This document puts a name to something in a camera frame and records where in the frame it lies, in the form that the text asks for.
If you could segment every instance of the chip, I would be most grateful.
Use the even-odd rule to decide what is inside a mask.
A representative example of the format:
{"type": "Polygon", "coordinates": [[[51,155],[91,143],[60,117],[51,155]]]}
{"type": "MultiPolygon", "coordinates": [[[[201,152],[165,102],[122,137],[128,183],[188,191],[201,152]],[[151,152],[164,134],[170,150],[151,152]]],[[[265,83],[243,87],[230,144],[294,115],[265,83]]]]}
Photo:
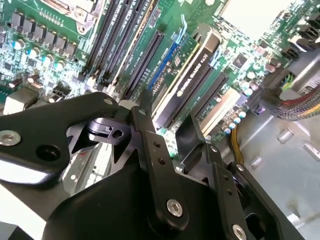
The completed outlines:
{"type": "Polygon", "coordinates": [[[54,83],[53,82],[48,82],[47,85],[48,88],[52,89],[54,87],[54,83]]]}
{"type": "Polygon", "coordinates": [[[268,43],[262,40],[262,42],[260,43],[260,47],[266,49],[268,47],[268,43]]]}
{"type": "Polygon", "coordinates": [[[36,65],[36,61],[32,60],[32,59],[28,59],[28,65],[31,67],[34,67],[36,65]]]}
{"type": "Polygon", "coordinates": [[[180,60],[179,56],[177,55],[177,56],[175,57],[175,59],[174,59],[174,64],[175,64],[175,66],[178,67],[179,64],[180,64],[180,62],[181,62],[181,60],[180,60]]]}
{"type": "Polygon", "coordinates": [[[11,24],[15,27],[19,27],[21,24],[22,15],[19,12],[12,13],[11,24]]]}
{"type": "Polygon", "coordinates": [[[44,42],[49,44],[50,46],[53,46],[53,44],[56,41],[56,37],[57,37],[56,34],[54,34],[53,32],[47,31],[44,38],[44,42]]]}
{"type": "Polygon", "coordinates": [[[11,70],[11,64],[5,62],[4,63],[4,68],[7,69],[7,70],[11,70]]]}
{"type": "Polygon", "coordinates": [[[0,44],[3,44],[5,40],[6,40],[5,36],[0,35],[0,44]]]}
{"type": "Polygon", "coordinates": [[[22,29],[26,33],[32,33],[36,23],[33,20],[25,19],[23,22],[22,29]]]}
{"type": "Polygon", "coordinates": [[[68,43],[65,49],[65,53],[69,55],[69,59],[72,59],[76,53],[77,46],[72,43],[68,43]]]}
{"type": "Polygon", "coordinates": [[[55,47],[58,49],[64,49],[66,45],[66,39],[62,38],[62,37],[58,37],[55,43],[55,47]]]}
{"type": "Polygon", "coordinates": [[[154,17],[150,19],[149,21],[149,27],[150,28],[154,28],[154,26],[156,25],[157,19],[155,19],[154,17]]]}
{"type": "Polygon", "coordinates": [[[160,9],[160,8],[157,8],[157,9],[155,10],[153,16],[154,16],[155,18],[158,18],[158,17],[160,17],[160,15],[161,15],[161,9],[160,9]]]}
{"type": "Polygon", "coordinates": [[[34,34],[33,36],[37,39],[43,39],[44,38],[44,32],[45,32],[45,28],[42,26],[35,26],[34,29],[34,34]]]}
{"type": "Polygon", "coordinates": [[[241,54],[239,54],[236,58],[235,58],[235,60],[233,61],[233,65],[235,65],[237,68],[242,68],[243,67],[243,65],[246,63],[246,61],[247,61],[248,59],[245,57],[245,56],[243,56],[243,55],[241,55],[241,54]]]}

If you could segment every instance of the blue pcie slot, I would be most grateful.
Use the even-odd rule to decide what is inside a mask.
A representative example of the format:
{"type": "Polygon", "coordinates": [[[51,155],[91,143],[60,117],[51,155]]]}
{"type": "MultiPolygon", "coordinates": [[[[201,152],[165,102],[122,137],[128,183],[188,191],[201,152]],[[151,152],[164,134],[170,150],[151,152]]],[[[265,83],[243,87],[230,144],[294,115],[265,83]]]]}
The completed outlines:
{"type": "Polygon", "coordinates": [[[177,33],[173,34],[172,40],[173,40],[173,44],[170,47],[167,55],[165,56],[165,58],[163,59],[161,65],[159,66],[158,70],[156,71],[155,75],[153,76],[153,78],[151,79],[147,90],[151,91],[153,86],[155,85],[157,79],[160,77],[162,71],[164,70],[167,62],[169,62],[169,60],[171,59],[172,55],[174,54],[176,48],[179,46],[183,36],[185,35],[186,31],[187,31],[187,21],[185,19],[185,15],[181,14],[181,22],[182,22],[182,28],[179,28],[177,33]]]}
{"type": "Polygon", "coordinates": [[[165,58],[163,59],[161,65],[159,66],[158,70],[156,71],[155,75],[153,76],[151,82],[149,83],[148,85],[148,91],[151,91],[154,84],[156,83],[157,79],[160,77],[162,71],[164,70],[167,62],[171,59],[174,51],[176,50],[176,48],[178,47],[179,45],[177,43],[173,43],[172,46],[170,47],[167,55],[165,56],[165,58]]]}

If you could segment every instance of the cable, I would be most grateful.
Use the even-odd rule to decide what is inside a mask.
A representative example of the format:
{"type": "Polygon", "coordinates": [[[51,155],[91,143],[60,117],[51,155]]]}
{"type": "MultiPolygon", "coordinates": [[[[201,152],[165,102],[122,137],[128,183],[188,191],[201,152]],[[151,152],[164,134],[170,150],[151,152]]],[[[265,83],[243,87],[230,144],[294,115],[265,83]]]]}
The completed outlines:
{"type": "Polygon", "coordinates": [[[310,93],[283,101],[279,98],[279,91],[266,90],[260,99],[260,104],[273,116],[289,122],[307,119],[320,114],[320,85],[310,93]]]}
{"type": "Polygon", "coordinates": [[[238,126],[231,131],[231,134],[229,135],[229,138],[228,138],[228,143],[235,161],[237,163],[244,164],[245,160],[237,140],[237,132],[238,132],[238,126]]]}

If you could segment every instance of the wire bundle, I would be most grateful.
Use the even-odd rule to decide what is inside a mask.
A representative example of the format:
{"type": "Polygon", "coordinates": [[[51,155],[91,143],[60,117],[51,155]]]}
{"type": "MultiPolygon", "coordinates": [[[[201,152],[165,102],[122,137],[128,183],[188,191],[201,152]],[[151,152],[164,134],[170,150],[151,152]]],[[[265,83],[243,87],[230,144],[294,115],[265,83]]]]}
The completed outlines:
{"type": "Polygon", "coordinates": [[[233,153],[235,161],[243,165],[245,163],[245,160],[238,143],[237,131],[238,131],[238,126],[231,131],[231,134],[229,135],[229,138],[228,138],[228,143],[229,143],[230,150],[233,153]]]}
{"type": "Polygon", "coordinates": [[[283,83],[281,88],[283,90],[286,90],[286,89],[290,88],[291,84],[294,81],[294,78],[295,78],[295,76],[292,73],[288,74],[288,76],[285,78],[284,83],[283,83]]]}
{"type": "Polygon", "coordinates": [[[281,100],[273,110],[274,116],[290,122],[310,118],[318,114],[320,114],[320,85],[300,98],[281,100]]]}

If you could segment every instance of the green circuit board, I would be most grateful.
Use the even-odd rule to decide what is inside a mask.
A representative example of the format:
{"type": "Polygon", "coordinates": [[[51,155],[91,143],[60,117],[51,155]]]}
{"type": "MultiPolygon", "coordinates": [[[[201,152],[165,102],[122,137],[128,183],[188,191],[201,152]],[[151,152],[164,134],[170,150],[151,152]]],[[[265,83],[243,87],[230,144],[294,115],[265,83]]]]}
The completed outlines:
{"type": "MultiPolygon", "coordinates": [[[[12,1],[0,1],[0,21],[4,27],[5,42],[0,49],[0,84],[7,92],[12,92],[8,87],[8,84],[16,78],[23,78],[34,73],[39,74],[40,82],[42,84],[41,89],[34,88],[28,84],[26,78],[22,85],[17,87],[27,87],[40,93],[40,97],[46,100],[47,95],[51,92],[58,83],[67,86],[71,89],[68,97],[74,97],[84,94],[84,83],[72,82],[73,76],[77,76],[84,67],[88,56],[91,51],[91,45],[94,41],[97,31],[101,28],[98,23],[92,27],[87,33],[80,34],[77,31],[76,21],[70,19],[70,17],[60,14],[52,7],[48,6],[41,1],[33,0],[12,0],[12,1]],[[20,26],[13,25],[15,21],[14,15],[19,21],[19,17],[23,19],[23,23],[20,26]],[[66,44],[74,46],[74,54],[68,56],[65,53],[59,52],[59,49],[55,49],[44,42],[40,42],[33,36],[29,35],[25,30],[26,21],[32,21],[33,25],[41,26],[45,31],[53,33],[56,38],[63,39],[66,44]],[[17,40],[22,40],[25,47],[20,50],[13,48],[13,43],[17,40]],[[31,49],[39,49],[40,54],[37,57],[31,58],[28,56],[28,51],[31,49]],[[49,66],[43,66],[43,59],[45,56],[51,55],[53,61],[49,66]],[[56,69],[55,63],[63,61],[64,68],[56,69]]],[[[105,5],[105,9],[101,9],[100,18],[104,18],[105,10],[108,5],[105,5]]]]}
{"type": "MultiPolygon", "coordinates": [[[[179,125],[183,122],[185,117],[190,114],[193,107],[198,100],[207,91],[209,86],[214,82],[217,76],[224,72],[228,75],[229,79],[220,91],[220,95],[223,96],[229,88],[234,88],[240,93],[242,92],[239,82],[242,80],[255,81],[258,85],[263,81],[265,76],[269,74],[265,70],[265,65],[270,59],[275,58],[287,67],[292,60],[282,56],[281,50],[289,45],[289,40],[293,36],[298,36],[299,25],[305,24],[308,16],[312,12],[316,12],[319,8],[319,1],[317,0],[297,0],[292,1],[287,8],[281,9],[274,21],[271,23],[265,33],[259,39],[251,39],[243,32],[239,31],[235,26],[228,23],[220,16],[223,8],[227,4],[227,1],[215,1],[213,5],[208,6],[204,1],[184,1],[183,3],[178,1],[166,1],[160,0],[155,9],[161,10],[161,15],[156,19],[156,22],[152,22],[152,26],[147,25],[144,32],[140,37],[140,41],[137,44],[135,50],[131,54],[130,62],[125,67],[121,75],[120,85],[126,86],[126,83],[130,79],[137,63],[140,61],[140,56],[144,52],[148,45],[148,42],[152,39],[156,30],[160,30],[164,33],[164,38],[157,48],[154,57],[149,62],[144,77],[139,81],[138,87],[131,96],[131,100],[136,101],[139,97],[141,89],[146,88],[151,81],[155,70],[160,66],[163,55],[168,51],[168,48],[172,44],[172,35],[177,32],[181,27],[180,15],[184,14],[188,23],[185,39],[190,39],[191,33],[195,30],[197,24],[208,23],[213,26],[222,37],[221,47],[223,54],[218,60],[217,67],[214,69],[211,76],[206,80],[202,89],[193,97],[190,105],[186,106],[180,113],[178,121],[171,129],[162,129],[159,133],[163,134],[167,139],[169,148],[172,146],[172,151],[175,151],[175,131],[179,125]],[[234,60],[242,55],[245,57],[245,63],[241,66],[235,66],[234,60]]],[[[183,42],[176,53],[172,56],[171,60],[163,69],[160,78],[158,79],[156,89],[153,89],[153,99],[157,98],[157,95],[164,87],[167,88],[175,79],[175,76],[180,72],[184,65],[184,62],[188,59],[188,56],[184,54],[182,50],[188,41],[183,42]],[[175,59],[178,56],[180,60],[179,66],[175,63],[175,59]]],[[[212,100],[207,108],[198,117],[199,123],[208,115],[210,110],[215,107],[217,102],[212,100]]],[[[248,108],[244,105],[242,107],[245,111],[248,108]]],[[[224,120],[228,119],[233,110],[230,110],[224,120]]],[[[219,142],[225,136],[221,130],[221,125],[210,133],[209,141],[212,143],[219,142]]]]}
{"type": "MultiPolygon", "coordinates": [[[[270,5],[270,9],[275,9],[276,14],[272,13],[273,18],[267,27],[262,27],[262,20],[268,12],[258,14],[259,18],[257,15],[252,17],[245,28],[237,25],[237,19],[231,20],[230,14],[226,14],[229,9],[235,8],[237,0],[79,0],[75,4],[77,11],[71,13],[64,12],[69,11],[69,8],[55,9],[57,6],[48,4],[54,1],[0,0],[0,27],[4,29],[0,32],[1,103],[5,102],[9,94],[22,87],[39,92],[39,98],[48,101],[57,85],[70,89],[66,98],[103,91],[120,101],[128,90],[133,74],[146,61],[143,59],[146,58],[144,54],[152,50],[152,55],[147,56],[150,58],[129,96],[130,100],[136,102],[142,89],[149,85],[161,67],[173,46],[174,36],[183,28],[183,15],[187,24],[186,31],[151,90],[153,108],[156,108],[166,90],[183,73],[200,47],[192,36],[197,26],[205,23],[217,32],[221,39],[221,56],[212,73],[188,105],[184,106],[170,129],[160,129],[170,145],[171,153],[176,152],[176,129],[221,73],[225,73],[228,80],[219,95],[223,96],[230,88],[243,95],[240,82],[254,81],[259,85],[269,74],[265,65],[271,59],[276,59],[287,67],[292,60],[284,57],[281,51],[289,45],[289,41],[299,36],[300,26],[307,24],[308,17],[320,8],[319,0],[284,0],[285,4],[280,7],[272,0],[266,4],[270,5]],[[86,21],[86,18],[81,18],[84,16],[81,11],[86,9],[89,13],[94,8],[99,10],[95,24],[81,33],[79,24],[86,21]],[[32,23],[29,31],[25,29],[26,21],[32,23]],[[252,37],[247,32],[248,24],[249,27],[252,25],[253,31],[261,34],[252,37]],[[35,26],[45,29],[46,35],[53,34],[54,43],[36,38],[35,26]],[[163,36],[156,47],[150,48],[155,33],[163,36]],[[65,41],[61,48],[58,48],[59,38],[65,41]],[[15,43],[21,40],[23,48],[16,49],[15,43]],[[39,50],[36,57],[29,55],[28,52],[32,49],[39,50]],[[52,62],[44,65],[44,58],[48,55],[52,56],[52,62]],[[56,68],[58,62],[63,62],[63,69],[56,68]],[[36,88],[27,81],[28,76],[33,74],[40,76],[41,88],[36,88]],[[10,88],[9,83],[17,78],[23,79],[22,84],[14,89],[10,88]]],[[[264,11],[263,8],[254,6],[246,6],[246,9],[251,9],[248,14],[264,11]]],[[[216,104],[215,99],[211,100],[197,117],[199,123],[216,104]]],[[[238,107],[248,110],[245,103],[238,107]]],[[[233,113],[234,110],[231,109],[223,120],[229,119],[233,113]]],[[[209,141],[216,143],[224,136],[219,123],[209,134],[209,141]]]]}

